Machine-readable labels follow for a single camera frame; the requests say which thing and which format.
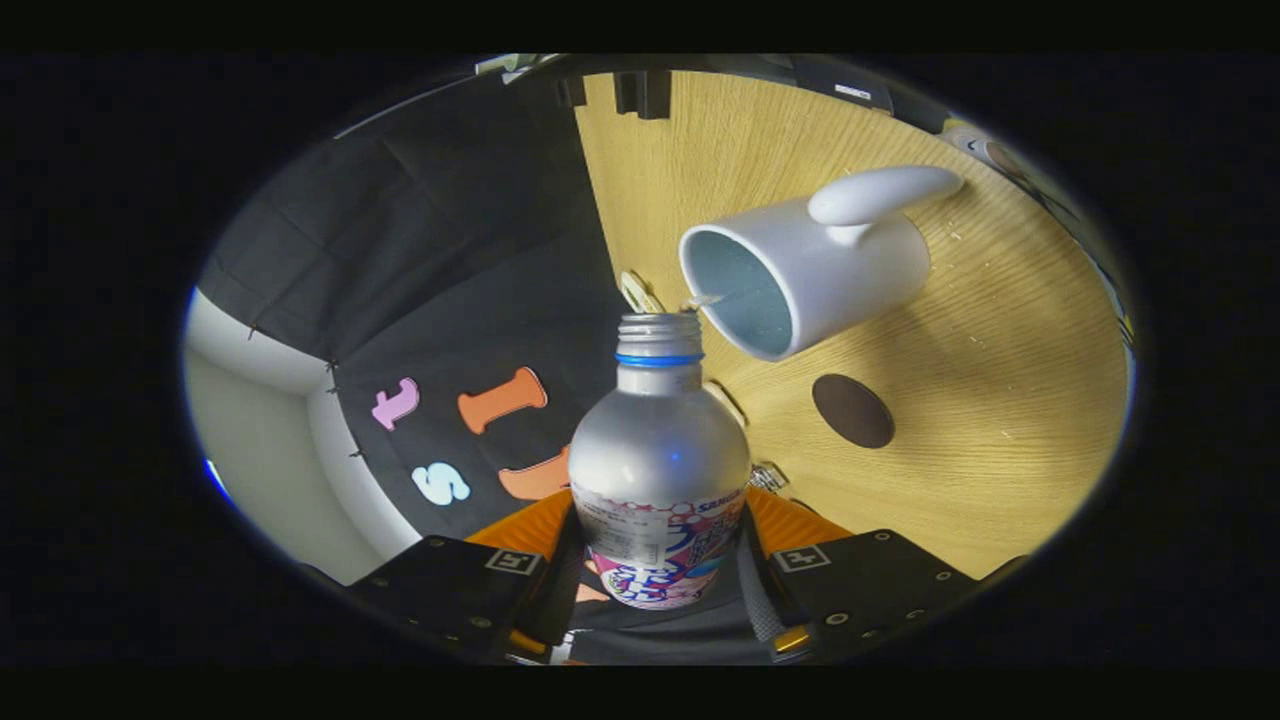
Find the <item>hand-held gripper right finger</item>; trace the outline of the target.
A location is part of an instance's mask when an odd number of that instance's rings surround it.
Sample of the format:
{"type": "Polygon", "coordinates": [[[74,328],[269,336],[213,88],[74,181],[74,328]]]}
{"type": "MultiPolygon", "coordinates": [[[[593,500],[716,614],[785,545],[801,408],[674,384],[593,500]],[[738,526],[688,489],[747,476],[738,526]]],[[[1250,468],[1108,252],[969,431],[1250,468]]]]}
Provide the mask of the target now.
{"type": "Polygon", "coordinates": [[[852,533],[754,486],[737,569],[753,630],[773,661],[852,661],[986,584],[896,530],[852,533]]]}

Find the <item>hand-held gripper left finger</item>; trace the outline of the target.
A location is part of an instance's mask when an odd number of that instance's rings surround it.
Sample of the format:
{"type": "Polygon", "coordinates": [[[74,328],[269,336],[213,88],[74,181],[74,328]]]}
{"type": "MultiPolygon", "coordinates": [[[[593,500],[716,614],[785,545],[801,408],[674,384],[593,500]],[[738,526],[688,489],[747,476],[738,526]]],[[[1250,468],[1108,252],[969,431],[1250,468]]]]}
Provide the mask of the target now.
{"type": "Polygon", "coordinates": [[[468,664],[547,664],[570,629],[585,556],[561,489],[470,536],[426,536],[346,598],[468,664]]]}

